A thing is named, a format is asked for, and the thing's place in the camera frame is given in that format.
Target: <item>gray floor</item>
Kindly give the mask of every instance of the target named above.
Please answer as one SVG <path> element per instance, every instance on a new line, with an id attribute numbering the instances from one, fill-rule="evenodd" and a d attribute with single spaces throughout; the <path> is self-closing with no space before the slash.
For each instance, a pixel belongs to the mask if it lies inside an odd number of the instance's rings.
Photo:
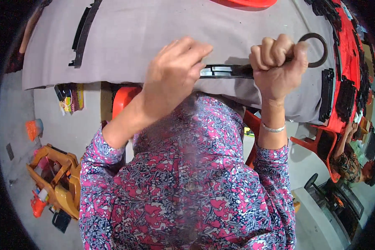
<path id="1" fill-rule="evenodd" d="M 10 198 L 13 201 L 21 222 L 41 249 L 82 249 L 79 228 L 71 221 L 65 234 L 52 224 L 52 214 L 45 209 L 40 218 L 34 218 L 30 206 L 33 197 L 31 190 L 34 182 L 29 177 L 25 163 L 30 162 L 33 151 L 42 144 L 51 143 L 64 151 L 74 153 L 78 159 L 90 143 L 100 124 L 100 83 L 86 84 L 85 108 L 72 115 L 62 115 L 54 88 L 44 90 L 21 90 L 22 72 L 11 73 L 4 77 L 0 93 L 0 163 L 7 183 Z M 44 124 L 43 137 L 31 142 L 25 132 L 25 121 L 41 118 Z M 372 117 L 375 126 L 375 115 Z M 311 137 L 314 131 L 306 124 L 287 122 L 288 136 L 298 138 Z M 244 155 L 248 156 L 254 139 L 245 137 Z M 10 160 L 5 146 L 10 143 L 14 159 Z M 318 173 L 317 184 L 325 182 L 329 174 L 321 160 L 309 150 L 289 142 L 289 173 L 291 189 L 303 187 L 307 180 Z M 127 148 L 129 158 L 131 149 Z M 12 186 L 9 181 L 16 180 Z M 375 186 L 356 184 L 353 191 L 365 207 L 361 225 L 364 226 L 375 204 Z M 303 228 L 297 228 L 298 244 L 296 249 L 317 249 L 306 240 Z"/>

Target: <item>pink patterned blouse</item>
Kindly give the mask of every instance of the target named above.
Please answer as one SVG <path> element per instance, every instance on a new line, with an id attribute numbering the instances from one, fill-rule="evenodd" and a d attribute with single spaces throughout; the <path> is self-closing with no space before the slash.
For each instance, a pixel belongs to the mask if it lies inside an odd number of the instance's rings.
<path id="1" fill-rule="evenodd" d="M 243 120 L 193 94 L 134 137 L 121 164 L 95 134 L 82 160 L 80 231 L 85 249 L 293 249 L 288 148 L 243 159 Z"/>

